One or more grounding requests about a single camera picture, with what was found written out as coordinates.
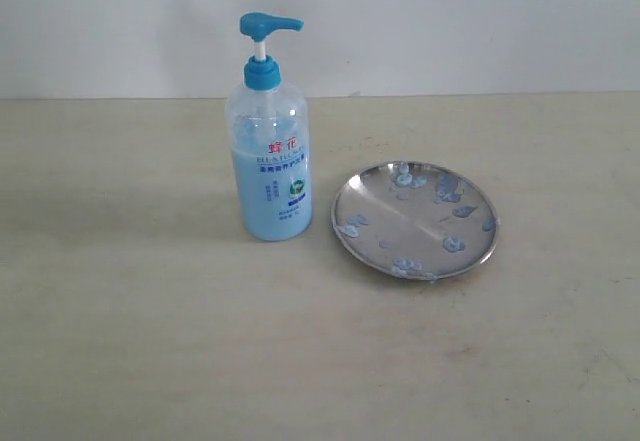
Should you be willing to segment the round stainless steel plate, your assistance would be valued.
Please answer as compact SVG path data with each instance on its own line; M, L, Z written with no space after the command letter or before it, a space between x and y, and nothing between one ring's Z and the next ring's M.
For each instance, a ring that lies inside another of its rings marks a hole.
M356 260L403 280L436 283L493 254L500 226L468 178L421 161L384 161L353 174L331 206L333 231Z

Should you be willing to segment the blue pump lotion bottle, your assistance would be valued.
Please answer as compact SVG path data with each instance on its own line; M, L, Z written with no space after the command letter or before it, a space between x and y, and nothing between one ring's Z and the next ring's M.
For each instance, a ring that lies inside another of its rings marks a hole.
M242 84L226 101L225 117L243 222L263 241L301 234L313 215L308 104L282 80L279 64L266 51L271 33L302 28L299 19L261 12L239 21L254 53Z

